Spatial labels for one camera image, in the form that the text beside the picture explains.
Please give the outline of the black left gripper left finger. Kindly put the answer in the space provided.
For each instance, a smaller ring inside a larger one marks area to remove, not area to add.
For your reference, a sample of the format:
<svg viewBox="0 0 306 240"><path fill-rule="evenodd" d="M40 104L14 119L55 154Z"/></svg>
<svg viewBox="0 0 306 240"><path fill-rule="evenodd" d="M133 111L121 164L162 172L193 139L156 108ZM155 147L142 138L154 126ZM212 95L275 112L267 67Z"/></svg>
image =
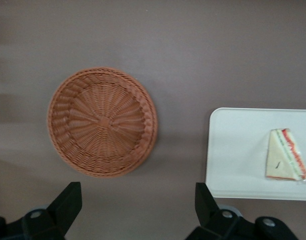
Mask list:
<svg viewBox="0 0 306 240"><path fill-rule="evenodd" d="M45 208L36 208L6 223L0 216L0 240L64 240L82 209L80 182L71 182Z"/></svg>

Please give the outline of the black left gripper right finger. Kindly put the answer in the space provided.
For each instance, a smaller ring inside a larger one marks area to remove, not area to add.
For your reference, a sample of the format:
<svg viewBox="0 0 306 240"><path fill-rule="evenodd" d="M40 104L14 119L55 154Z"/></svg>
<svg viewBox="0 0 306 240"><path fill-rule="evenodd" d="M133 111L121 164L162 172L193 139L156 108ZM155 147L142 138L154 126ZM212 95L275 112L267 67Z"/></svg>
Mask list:
<svg viewBox="0 0 306 240"><path fill-rule="evenodd" d="M247 221L234 208L220 208L204 182L195 184L195 212L200 226L188 240L295 240L297 237L280 219L261 216Z"/></svg>

